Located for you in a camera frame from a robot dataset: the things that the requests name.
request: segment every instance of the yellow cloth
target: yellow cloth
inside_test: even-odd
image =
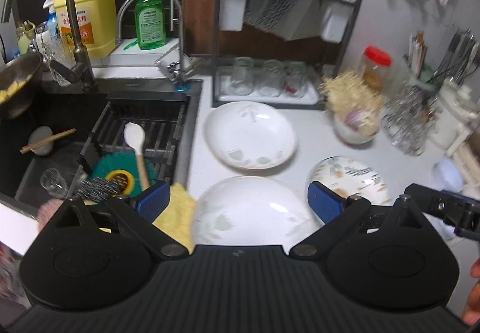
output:
[[[153,225],[172,237],[175,241],[194,251],[191,242],[190,226],[197,202],[189,195],[183,186],[176,183],[170,187],[170,202]]]

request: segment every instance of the hand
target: hand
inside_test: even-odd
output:
[[[475,261],[470,269],[470,276],[480,278],[480,258]],[[477,282],[470,291],[465,308],[462,312],[462,321],[467,325],[473,325],[480,319],[480,283]]]

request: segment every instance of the kitchen sink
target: kitchen sink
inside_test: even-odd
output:
[[[48,168],[57,169],[73,194],[83,171],[109,153],[131,151],[123,141],[129,121],[145,130],[145,157],[155,180],[187,183],[191,144],[202,82],[177,92],[167,79],[98,79],[97,93],[82,93],[81,85],[60,87],[43,82],[32,106],[19,118],[0,122],[0,200],[28,215],[36,215],[50,199],[40,185]],[[31,132],[46,125],[54,133],[77,132],[54,143],[51,154],[20,154]]]

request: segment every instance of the silver faucet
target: silver faucet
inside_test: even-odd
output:
[[[127,7],[135,0],[126,0],[120,7],[117,15],[117,33],[115,37],[115,42],[117,45],[120,45],[122,43],[122,19],[123,19],[123,14],[125,13]],[[178,48],[179,48],[179,62],[176,64],[171,64],[167,69],[167,72],[165,69],[162,68],[162,64],[159,61],[155,62],[155,65],[164,73],[169,76],[169,78],[172,81],[178,82],[180,85],[185,84],[186,80],[186,73],[185,67],[184,67],[184,54],[183,54],[183,46],[184,46],[184,33],[183,33],[183,11],[182,11],[182,4],[180,3],[179,0],[172,0],[175,5],[177,6],[178,9]]]
[[[92,65],[90,64],[90,58],[88,57],[87,48],[82,43],[82,37],[80,36],[75,0],[65,1],[67,4],[67,13],[68,20],[70,21],[71,35],[75,46],[73,55],[77,63],[71,69],[64,66],[59,67],[62,70],[59,73],[62,76],[64,76],[64,74],[69,75],[69,77],[66,77],[66,79],[70,82],[75,82],[81,79],[83,82],[83,90],[92,91],[97,88],[97,84],[95,83],[95,77],[93,75]],[[3,3],[3,11],[1,15],[2,23],[6,23],[9,21],[12,2],[13,0],[5,0]]]

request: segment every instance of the red lid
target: red lid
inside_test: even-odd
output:
[[[392,56],[387,52],[378,49],[376,46],[368,46],[363,52],[363,55],[377,65],[383,65],[385,67],[392,65]]]

